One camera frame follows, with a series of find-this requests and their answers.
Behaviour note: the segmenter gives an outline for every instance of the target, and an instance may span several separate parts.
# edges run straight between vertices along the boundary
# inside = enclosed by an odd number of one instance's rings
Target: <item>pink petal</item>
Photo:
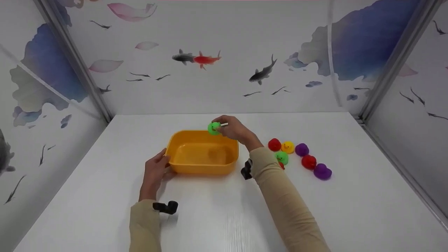
[[[403,67],[401,68],[400,72],[398,73],[398,76],[405,77],[405,76],[411,76],[411,75],[415,75],[415,74],[418,74],[418,72],[413,70],[412,68],[410,68],[409,65],[405,63],[403,65]]]
[[[145,9],[135,9],[122,3],[108,4],[108,7],[117,17],[129,22],[138,22],[148,18],[157,9],[157,6],[154,7],[154,4],[147,4]]]
[[[89,67],[90,71],[107,73],[117,69],[123,61],[97,60]]]
[[[135,48],[147,51],[147,50],[150,50],[158,45],[159,44],[151,42],[151,41],[143,41],[143,42],[138,43],[138,45],[136,45]]]

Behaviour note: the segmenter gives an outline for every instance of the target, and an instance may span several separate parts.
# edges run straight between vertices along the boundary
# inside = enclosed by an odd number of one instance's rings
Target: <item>purple rubber duck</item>
[[[333,172],[324,164],[317,164],[313,171],[314,176],[320,180],[329,180]]]
[[[296,146],[296,154],[303,157],[306,156],[310,153],[310,149],[308,148],[308,146],[304,143],[300,143]]]

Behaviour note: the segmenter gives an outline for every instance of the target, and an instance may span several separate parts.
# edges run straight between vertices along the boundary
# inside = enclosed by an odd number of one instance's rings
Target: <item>hand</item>
[[[228,123],[227,126],[219,127],[217,129],[218,132],[245,145],[249,152],[263,146],[257,135],[246,128],[236,117],[222,115],[215,118],[212,122]]]
[[[173,172],[167,172],[169,166],[169,156],[164,156],[166,148],[164,148],[157,155],[152,157],[145,163],[145,174],[143,176],[143,184],[140,188],[140,197],[138,201],[142,200],[156,200],[157,190],[160,188],[162,180]]]

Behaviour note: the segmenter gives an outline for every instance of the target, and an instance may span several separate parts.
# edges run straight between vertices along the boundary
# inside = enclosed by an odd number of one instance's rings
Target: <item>white table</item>
[[[215,114],[116,116],[15,249],[16,252],[123,252],[129,208],[144,162],[183,129],[206,129]],[[448,235],[348,113],[236,115],[263,143],[306,143],[333,170],[316,179],[290,155],[286,173],[333,252],[446,252]],[[162,215],[165,252],[285,251],[256,183],[240,168],[223,178],[177,176],[161,189],[176,200]]]

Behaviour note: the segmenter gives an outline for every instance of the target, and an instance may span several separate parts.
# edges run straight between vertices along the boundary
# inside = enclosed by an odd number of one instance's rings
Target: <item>black clip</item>
[[[173,200],[169,201],[168,205],[159,202],[152,203],[152,208],[154,208],[154,210],[158,210],[161,213],[167,213],[167,214],[175,214],[178,206],[179,203]]]
[[[252,178],[252,175],[250,174],[251,168],[252,168],[252,160],[248,159],[244,163],[244,167],[241,169],[241,175],[243,175],[245,180]]]

